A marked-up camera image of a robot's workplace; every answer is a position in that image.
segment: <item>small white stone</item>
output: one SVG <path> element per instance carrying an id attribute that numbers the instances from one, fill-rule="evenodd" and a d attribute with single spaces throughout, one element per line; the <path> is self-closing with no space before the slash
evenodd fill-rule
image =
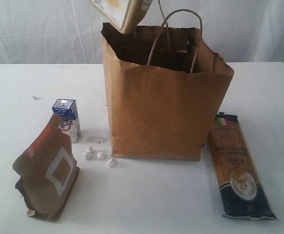
<path id="1" fill-rule="evenodd" d="M 85 152 L 85 153 L 83 153 L 83 156 L 86 160 L 90 160 L 92 158 L 93 154 Z"/>
<path id="2" fill-rule="evenodd" d="M 109 159 L 107 164 L 110 168 L 113 168 L 113 167 L 117 166 L 118 162 L 117 162 L 117 160 Z"/>
<path id="3" fill-rule="evenodd" d="M 89 146 L 86 148 L 85 150 L 86 153 L 90 153 L 90 154 L 94 154 L 94 150 L 93 150 L 93 147 L 92 146 Z"/>
<path id="4" fill-rule="evenodd" d="M 104 154 L 104 152 L 99 151 L 99 152 L 97 152 L 96 157 L 99 160 L 104 160 L 105 159 L 105 154 Z"/>

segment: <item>brown paper bag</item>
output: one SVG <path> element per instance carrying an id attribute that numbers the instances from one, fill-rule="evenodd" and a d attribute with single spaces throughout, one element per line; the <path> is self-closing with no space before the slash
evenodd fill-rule
<path id="1" fill-rule="evenodd" d="M 27 215 L 50 221 L 59 217 L 79 173 L 70 137 L 60 124 L 60 116 L 52 115 L 38 138 L 13 163 L 20 175 L 15 188 L 24 196 Z"/>
<path id="2" fill-rule="evenodd" d="M 166 32 L 161 34 L 166 20 L 161 27 L 138 26 L 128 35 L 103 25 L 114 156 L 199 160 L 233 77 L 199 29 L 169 28 L 170 50 Z"/>

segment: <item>white curtain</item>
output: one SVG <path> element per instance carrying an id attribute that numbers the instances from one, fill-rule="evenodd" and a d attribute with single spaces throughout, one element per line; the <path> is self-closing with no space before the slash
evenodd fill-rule
<path id="1" fill-rule="evenodd" d="M 284 0 L 161 0 L 200 14 L 204 40 L 227 62 L 284 62 Z M 105 19 L 88 0 L 0 0 L 0 63 L 102 63 Z M 153 0 L 142 25 L 160 25 Z M 189 13 L 171 27 L 198 27 Z"/>

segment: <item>paper bag handle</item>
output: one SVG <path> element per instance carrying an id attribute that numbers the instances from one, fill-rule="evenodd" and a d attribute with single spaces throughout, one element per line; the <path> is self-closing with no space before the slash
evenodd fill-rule
<path id="1" fill-rule="evenodd" d="M 155 50 L 155 46 L 158 42 L 158 39 L 159 39 L 159 36 L 162 32 L 162 29 L 164 28 L 167 20 L 174 14 L 174 13 L 177 13 L 177 12 L 180 12 L 180 11 L 186 11 L 186 12 L 190 12 L 190 13 L 193 13 L 195 16 L 198 17 L 199 19 L 199 24 L 200 24 L 200 38 L 199 38 L 199 41 L 198 41 L 198 44 L 197 44 L 197 48 L 196 48 L 196 51 L 195 51 L 195 55 L 194 55 L 194 59 L 192 60 L 192 64 L 191 64 L 191 68 L 190 68 L 190 73 L 193 72 L 194 70 L 194 65 L 195 65 L 195 62 L 197 60 L 197 54 L 198 54 L 198 49 L 199 49 L 199 45 L 200 45 L 200 41 L 201 41 L 201 38 L 202 38 L 202 19 L 201 17 L 194 11 L 191 11 L 189 9 L 179 9 L 179 10 L 175 10 L 175 11 L 172 11 L 170 14 L 168 14 L 168 16 L 165 18 L 165 20 L 163 21 L 160 29 L 159 29 L 159 32 L 157 33 L 157 36 L 156 36 L 156 39 L 154 40 L 153 44 L 152 44 L 152 48 L 151 48 L 151 52 L 150 52 L 150 55 L 148 57 L 148 61 L 147 61 L 147 65 L 149 65 L 151 63 L 151 59 L 152 59 L 152 55 L 153 55 L 153 52 Z"/>

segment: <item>red label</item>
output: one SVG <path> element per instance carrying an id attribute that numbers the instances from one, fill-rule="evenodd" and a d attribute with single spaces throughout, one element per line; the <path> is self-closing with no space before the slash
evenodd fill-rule
<path id="1" fill-rule="evenodd" d="M 26 154 L 28 157 L 32 157 L 35 152 L 40 148 L 41 144 L 46 140 L 46 138 L 52 132 L 52 126 L 50 124 L 46 125 L 43 131 L 40 133 L 38 138 L 29 146 L 26 150 Z"/>

